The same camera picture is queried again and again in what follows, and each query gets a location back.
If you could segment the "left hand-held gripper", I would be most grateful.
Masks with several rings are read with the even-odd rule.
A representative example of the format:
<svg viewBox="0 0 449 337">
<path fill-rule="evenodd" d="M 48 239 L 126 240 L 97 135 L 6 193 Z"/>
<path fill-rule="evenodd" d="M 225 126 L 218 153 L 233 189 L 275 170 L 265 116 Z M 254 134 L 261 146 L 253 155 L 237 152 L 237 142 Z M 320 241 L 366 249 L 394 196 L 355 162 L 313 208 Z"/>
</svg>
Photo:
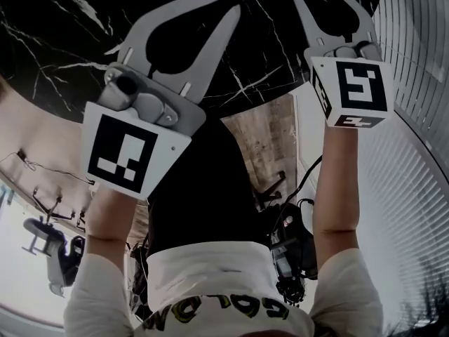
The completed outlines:
<svg viewBox="0 0 449 337">
<path fill-rule="evenodd" d="M 148 197 L 204 124 L 206 113 L 187 95 L 120 63 L 105 73 L 105 87 L 86 104 L 81 170 L 90 180 L 136 199 Z"/>
</svg>

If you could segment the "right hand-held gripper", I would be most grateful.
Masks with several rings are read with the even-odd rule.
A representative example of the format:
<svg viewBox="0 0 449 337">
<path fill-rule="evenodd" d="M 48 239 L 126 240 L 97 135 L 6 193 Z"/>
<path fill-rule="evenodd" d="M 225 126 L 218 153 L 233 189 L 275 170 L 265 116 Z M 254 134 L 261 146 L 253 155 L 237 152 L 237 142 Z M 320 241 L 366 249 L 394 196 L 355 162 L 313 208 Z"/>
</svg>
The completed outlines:
<svg viewBox="0 0 449 337">
<path fill-rule="evenodd" d="M 339 27 L 338 34 L 328 37 L 328 45 L 335 47 L 326 48 L 325 33 L 305 0 L 293 1 L 310 46 L 304 52 L 310 83 L 327 126 L 365 129 L 390 119 L 393 73 L 374 42 L 375 28 L 367 10 L 356 0 L 329 0 L 330 24 Z"/>
</svg>

